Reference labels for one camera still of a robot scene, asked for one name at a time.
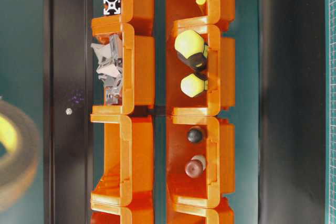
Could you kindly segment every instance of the tape roll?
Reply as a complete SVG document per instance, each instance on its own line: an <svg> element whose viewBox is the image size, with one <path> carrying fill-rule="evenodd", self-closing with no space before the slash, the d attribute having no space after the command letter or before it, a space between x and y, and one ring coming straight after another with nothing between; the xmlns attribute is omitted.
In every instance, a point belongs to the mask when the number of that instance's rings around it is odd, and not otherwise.
<svg viewBox="0 0 336 224"><path fill-rule="evenodd" d="M0 212L12 206L34 180L37 170L39 133L21 110L0 101Z"/></svg>

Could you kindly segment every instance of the black panel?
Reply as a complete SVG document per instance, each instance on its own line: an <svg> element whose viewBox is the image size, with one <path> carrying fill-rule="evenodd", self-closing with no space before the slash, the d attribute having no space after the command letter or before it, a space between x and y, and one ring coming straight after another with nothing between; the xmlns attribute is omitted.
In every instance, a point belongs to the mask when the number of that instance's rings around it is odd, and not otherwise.
<svg viewBox="0 0 336 224"><path fill-rule="evenodd" d="M45 160L49 155L50 165L50 172L45 167L45 222L90 223L92 0L49 0L45 15L49 16L45 20L45 120L50 124L45 128ZM71 115L66 114L67 108L72 109Z"/></svg>
<svg viewBox="0 0 336 224"><path fill-rule="evenodd" d="M261 224L324 223L324 0L262 0Z"/></svg>

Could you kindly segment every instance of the orange plastic bin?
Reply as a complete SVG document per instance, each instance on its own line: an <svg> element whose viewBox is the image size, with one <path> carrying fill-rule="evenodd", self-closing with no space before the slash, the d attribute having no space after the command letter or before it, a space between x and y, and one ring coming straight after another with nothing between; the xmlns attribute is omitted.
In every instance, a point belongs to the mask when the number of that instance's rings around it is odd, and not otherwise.
<svg viewBox="0 0 336 224"><path fill-rule="evenodd" d="M226 198L220 199L218 207L206 209L172 204L167 213L168 224L234 224L235 216Z"/></svg>
<svg viewBox="0 0 336 224"><path fill-rule="evenodd" d="M154 0L121 0L121 14L92 20L92 29L117 23L130 23L139 35L152 35Z"/></svg>
<svg viewBox="0 0 336 224"><path fill-rule="evenodd" d="M155 103L154 38L135 35L130 24L95 27L92 32L104 45L109 43L110 35L119 34L123 46L122 105L95 105L93 114L130 114L134 106L152 108Z"/></svg>
<svg viewBox="0 0 336 224"><path fill-rule="evenodd" d="M187 132L198 125L205 140L190 143ZM206 170L199 178L185 173L195 155L206 157ZM211 116L167 117L167 188L176 204L216 208L222 194L235 191L235 127L226 119Z"/></svg>
<svg viewBox="0 0 336 224"><path fill-rule="evenodd" d="M188 27L196 25L217 25L227 31L229 23L235 19L235 0L207 0L205 13L195 0L166 0L167 32L172 27Z"/></svg>
<svg viewBox="0 0 336 224"><path fill-rule="evenodd" d="M104 175L91 193L91 204L128 206L153 190L152 118L91 115L104 123Z"/></svg>
<svg viewBox="0 0 336 224"><path fill-rule="evenodd" d="M182 63L174 48L175 38L185 30L199 33L209 45L206 94L190 98L180 88L181 80L193 73ZM172 115L216 116L221 109L235 105L235 40L221 37L221 31L214 25L174 29L167 41L166 49L166 104Z"/></svg>
<svg viewBox="0 0 336 224"><path fill-rule="evenodd" d="M106 206L92 204L94 212L91 224L154 224L153 200L149 193L141 198L136 198L127 207Z"/></svg>

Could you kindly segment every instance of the round knob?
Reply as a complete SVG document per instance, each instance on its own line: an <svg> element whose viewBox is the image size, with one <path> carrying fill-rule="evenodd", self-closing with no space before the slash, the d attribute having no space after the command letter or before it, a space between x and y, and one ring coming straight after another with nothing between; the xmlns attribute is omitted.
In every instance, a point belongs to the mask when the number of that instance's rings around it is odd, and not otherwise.
<svg viewBox="0 0 336 224"><path fill-rule="evenodd" d="M192 127L188 131L188 140L191 143L194 143L194 144L199 143L200 141L203 140L203 137L204 137L204 131L199 126Z"/></svg>
<svg viewBox="0 0 336 224"><path fill-rule="evenodd" d="M185 172L190 178L198 178L203 173L203 165L202 162L199 160L190 160L185 165Z"/></svg>

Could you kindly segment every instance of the bolt head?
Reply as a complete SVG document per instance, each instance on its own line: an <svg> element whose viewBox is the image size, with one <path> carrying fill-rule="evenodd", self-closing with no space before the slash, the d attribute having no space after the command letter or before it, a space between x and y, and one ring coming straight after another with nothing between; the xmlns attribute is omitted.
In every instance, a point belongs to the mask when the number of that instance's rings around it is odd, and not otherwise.
<svg viewBox="0 0 336 224"><path fill-rule="evenodd" d="M65 111L65 113L67 115L71 115L72 114L72 109L71 108L67 108L66 111Z"/></svg>

